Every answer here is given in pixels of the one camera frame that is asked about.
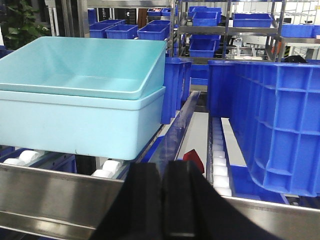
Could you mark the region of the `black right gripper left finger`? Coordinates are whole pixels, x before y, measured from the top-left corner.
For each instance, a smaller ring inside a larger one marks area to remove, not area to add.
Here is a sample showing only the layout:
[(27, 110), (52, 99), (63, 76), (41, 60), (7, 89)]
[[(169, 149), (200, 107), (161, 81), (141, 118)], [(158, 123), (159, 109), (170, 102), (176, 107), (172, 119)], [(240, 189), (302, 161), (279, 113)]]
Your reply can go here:
[(132, 163), (91, 240), (160, 240), (162, 182), (154, 163)]

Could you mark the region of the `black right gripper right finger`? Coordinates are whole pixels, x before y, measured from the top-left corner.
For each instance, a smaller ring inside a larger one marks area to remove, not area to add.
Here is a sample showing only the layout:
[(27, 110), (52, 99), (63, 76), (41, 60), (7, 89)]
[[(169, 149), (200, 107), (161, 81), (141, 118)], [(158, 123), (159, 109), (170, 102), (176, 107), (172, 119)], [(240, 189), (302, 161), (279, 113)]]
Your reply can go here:
[(166, 240), (276, 240), (221, 197), (191, 161), (170, 161), (163, 176)]

